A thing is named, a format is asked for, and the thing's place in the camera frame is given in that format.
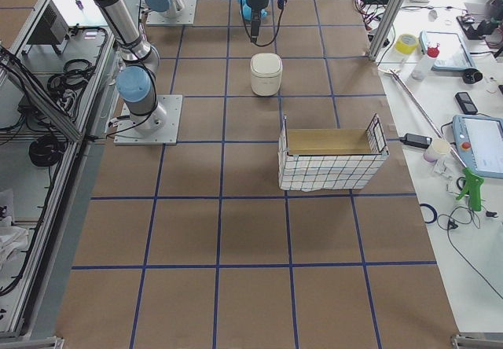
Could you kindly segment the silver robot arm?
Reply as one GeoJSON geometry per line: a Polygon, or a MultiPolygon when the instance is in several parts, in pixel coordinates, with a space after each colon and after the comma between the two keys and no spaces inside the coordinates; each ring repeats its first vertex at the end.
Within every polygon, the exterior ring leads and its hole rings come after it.
{"type": "MultiPolygon", "coordinates": [[[[251,19],[244,29],[251,43],[256,43],[262,11],[270,0],[245,0],[251,9],[251,19]]],[[[277,0],[279,9],[287,0],[277,0]]],[[[94,0],[119,44],[126,64],[116,79],[116,87],[124,100],[132,122],[132,129],[141,134],[158,131],[167,122],[167,110],[156,92],[156,72],[160,56],[132,18],[124,0],[94,0]]]]}
{"type": "Polygon", "coordinates": [[[145,0],[145,3],[150,11],[167,18],[180,16],[185,8],[184,0],[145,0]]]}

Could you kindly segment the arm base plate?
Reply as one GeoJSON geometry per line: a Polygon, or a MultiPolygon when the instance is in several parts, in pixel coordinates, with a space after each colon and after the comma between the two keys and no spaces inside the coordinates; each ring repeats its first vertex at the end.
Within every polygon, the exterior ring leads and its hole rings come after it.
{"type": "Polygon", "coordinates": [[[158,95],[158,105],[152,115],[141,125],[143,118],[132,115],[132,119],[121,120],[116,145],[176,145],[182,113],[183,96],[179,94],[158,95]]]}
{"type": "Polygon", "coordinates": [[[150,26],[193,25],[197,0],[145,0],[150,26]]]}

